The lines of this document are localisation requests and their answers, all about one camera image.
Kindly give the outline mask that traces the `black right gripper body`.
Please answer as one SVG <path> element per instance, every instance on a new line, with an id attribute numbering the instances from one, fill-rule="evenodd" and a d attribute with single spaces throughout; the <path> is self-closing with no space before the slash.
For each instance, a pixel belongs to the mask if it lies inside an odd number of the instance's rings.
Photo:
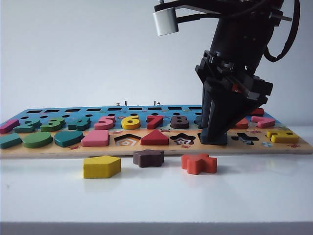
<path id="1" fill-rule="evenodd" d="M 244 98 L 260 101 L 271 94 L 273 85 L 253 75 L 248 69 L 227 61 L 219 52 L 206 50 L 195 71 L 202 83 L 220 92 L 241 94 Z"/>

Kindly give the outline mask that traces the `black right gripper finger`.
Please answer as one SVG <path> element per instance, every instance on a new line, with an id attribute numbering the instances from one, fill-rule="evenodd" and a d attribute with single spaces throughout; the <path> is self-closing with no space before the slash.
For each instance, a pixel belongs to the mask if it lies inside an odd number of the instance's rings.
<path id="1" fill-rule="evenodd" d="M 263 104 L 263 96 L 257 100 L 247 98 L 244 93 L 227 90 L 214 78 L 208 79 L 208 94 L 211 98 L 208 134 L 222 135 L 237 122 Z"/>
<path id="2" fill-rule="evenodd" d="M 211 108 L 211 96 L 209 93 L 210 85 L 207 81 L 203 84 L 202 90 L 202 117 L 201 117 L 201 126 L 203 127 L 203 134 L 208 134 L 208 124 L 210 117 L 210 108 Z"/>

